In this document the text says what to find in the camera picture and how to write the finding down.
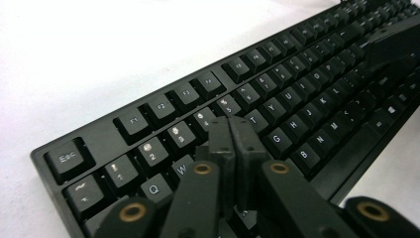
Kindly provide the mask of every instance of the white surface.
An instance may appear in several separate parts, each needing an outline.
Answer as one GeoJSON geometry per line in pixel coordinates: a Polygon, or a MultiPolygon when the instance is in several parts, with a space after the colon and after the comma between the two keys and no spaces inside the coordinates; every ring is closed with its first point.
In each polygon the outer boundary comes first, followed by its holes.
{"type": "Polygon", "coordinates": [[[0,1],[0,237],[68,236],[32,150],[337,3],[0,1]]]}

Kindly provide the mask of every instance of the keyboard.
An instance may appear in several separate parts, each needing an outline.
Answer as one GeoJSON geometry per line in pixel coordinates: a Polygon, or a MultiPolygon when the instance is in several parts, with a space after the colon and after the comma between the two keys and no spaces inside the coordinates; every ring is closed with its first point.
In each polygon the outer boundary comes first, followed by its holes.
{"type": "MultiPolygon", "coordinates": [[[[420,103],[418,65],[371,70],[368,37],[418,12],[408,0],[344,2],[35,149],[68,233],[94,236],[127,197],[168,207],[219,116],[249,120],[274,160],[340,202],[420,103]]],[[[232,209],[219,235],[257,237],[257,213],[232,209]]]]}

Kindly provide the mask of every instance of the metal ring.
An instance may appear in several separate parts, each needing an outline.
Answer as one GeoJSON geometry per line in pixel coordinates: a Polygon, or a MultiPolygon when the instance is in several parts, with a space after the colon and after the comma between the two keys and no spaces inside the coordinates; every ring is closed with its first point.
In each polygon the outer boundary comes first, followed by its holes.
{"type": "Polygon", "coordinates": [[[133,222],[141,219],[146,214],[146,207],[138,202],[131,203],[126,205],[123,209],[120,211],[120,219],[125,222],[133,222]],[[129,212],[131,209],[137,208],[137,212],[129,212]]]}
{"type": "Polygon", "coordinates": [[[358,204],[358,211],[365,217],[370,218],[375,221],[387,221],[389,220],[388,212],[383,209],[381,206],[370,202],[363,201],[358,204]],[[372,213],[369,209],[372,208],[376,211],[377,214],[372,213]]]}
{"type": "Polygon", "coordinates": [[[194,167],[194,171],[199,175],[207,175],[212,171],[211,167],[206,164],[199,164],[194,167]]]}
{"type": "Polygon", "coordinates": [[[289,172],[289,167],[285,164],[281,163],[274,163],[269,166],[269,168],[274,172],[278,174],[287,174],[289,172]]]}

